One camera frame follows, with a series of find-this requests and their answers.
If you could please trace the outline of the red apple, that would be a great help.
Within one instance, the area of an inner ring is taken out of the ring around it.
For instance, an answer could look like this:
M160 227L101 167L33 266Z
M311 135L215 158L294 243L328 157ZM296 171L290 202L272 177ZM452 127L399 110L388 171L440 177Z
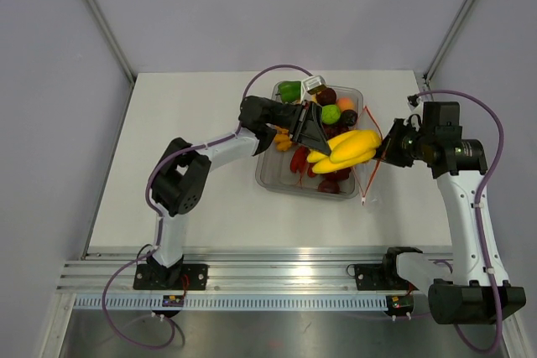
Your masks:
M336 182L349 179L351 176L351 168L339 169L332 173L332 179Z

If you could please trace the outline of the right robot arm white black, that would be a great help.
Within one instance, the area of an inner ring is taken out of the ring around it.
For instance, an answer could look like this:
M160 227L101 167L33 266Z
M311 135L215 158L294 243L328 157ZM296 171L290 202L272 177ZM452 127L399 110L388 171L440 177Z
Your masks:
M446 208L453 257L444 274L418 248L390 247L381 262L353 265L360 291L417 290L438 324L501 324L526 304L499 256L485 181L492 172L483 145L465 139L456 101L426 101L394 121L377 159L400 168L420 161L432 173Z

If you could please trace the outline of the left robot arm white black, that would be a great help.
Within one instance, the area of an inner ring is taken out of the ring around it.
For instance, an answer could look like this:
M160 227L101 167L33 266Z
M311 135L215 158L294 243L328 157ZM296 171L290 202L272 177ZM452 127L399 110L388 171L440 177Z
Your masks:
M189 213L201 201L209 173L240 158L264 153L279 128L288 130L293 142L329 153L321 113L314 102L285 104L247 96L241 102L235 132L199 145L181 137L172 140L146 186L146 201L158 221L154 249L136 260L134 289L186 288L188 279L203 270L200 265L184 263L184 245Z

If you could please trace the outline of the yellow banana bunch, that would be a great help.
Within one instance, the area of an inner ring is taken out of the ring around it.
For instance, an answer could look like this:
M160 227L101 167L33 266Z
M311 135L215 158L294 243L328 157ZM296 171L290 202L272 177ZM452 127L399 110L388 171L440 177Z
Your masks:
M372 160L381 142L381 137L373 130L351 130L328 141L329 155L311 151L307 160L315 174L328 174Z

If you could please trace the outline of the dark red round fruit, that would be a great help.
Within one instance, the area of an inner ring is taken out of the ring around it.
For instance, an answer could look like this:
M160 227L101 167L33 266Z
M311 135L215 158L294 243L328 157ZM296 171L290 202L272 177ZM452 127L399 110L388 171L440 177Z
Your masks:
M332 181L329 179L324 179L318 185L317 190L321 193L338 195L340 193L340 185L337 181Z

